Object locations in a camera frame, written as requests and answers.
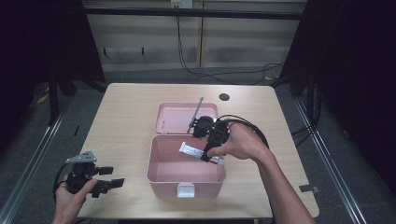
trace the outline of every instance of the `table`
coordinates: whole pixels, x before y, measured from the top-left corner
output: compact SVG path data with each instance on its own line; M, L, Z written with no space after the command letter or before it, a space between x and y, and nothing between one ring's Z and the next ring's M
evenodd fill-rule
M219 95L227 93L229 101ZM216 198L157 198L147 179L149 151L161 103L217 105L219 115L233 114L257 125L266 135L286 177L313 217L318 206L312 192L301 193L308 181L273 88L264 86L121 84L108 86L85 144L97 166L114 166L124 186L100 198L87 197L80 217L92 218L260 218L271 217L268 196L253 161L225 157L226 179Z

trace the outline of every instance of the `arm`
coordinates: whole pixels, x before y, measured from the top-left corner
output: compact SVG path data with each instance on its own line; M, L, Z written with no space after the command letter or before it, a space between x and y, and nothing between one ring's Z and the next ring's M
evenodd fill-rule
M76 194L67 190L67 185L63 182L56 190L56 209L52 224L74 223L79 210L85 203L85 196L95 187L97 179L88 181L85 186Z
M241 160L252 159L257 163L276 223L315 223L280 169L274 154L248 126L231 124L227 142L207 152L209 157L222 154L231 154Z

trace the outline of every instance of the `plastic container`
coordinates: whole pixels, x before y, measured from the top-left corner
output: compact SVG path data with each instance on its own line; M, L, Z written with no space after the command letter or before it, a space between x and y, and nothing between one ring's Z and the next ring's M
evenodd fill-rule
M183 142L203 149L206 139L187 134L198 104L165 103L160 105L148 161L148 181L158 197L216 197L226 172L224 165L212 164L181 153ZM197 118L218 117L217 107L201 104Z

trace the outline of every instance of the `hand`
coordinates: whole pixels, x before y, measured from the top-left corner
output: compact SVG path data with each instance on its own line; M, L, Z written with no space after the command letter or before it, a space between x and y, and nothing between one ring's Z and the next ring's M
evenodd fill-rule
M213 147L207 152L208 157L231 154L238 159L256 160L257 156L268 147L247 125L230 123L230 136L221 147Z
M52 223L73 223L79 210L85 203L87 194L95 187L97 182L97 179L91 179L76 194L70 193L67 190L67 184L63 182L55 192L56 209Z

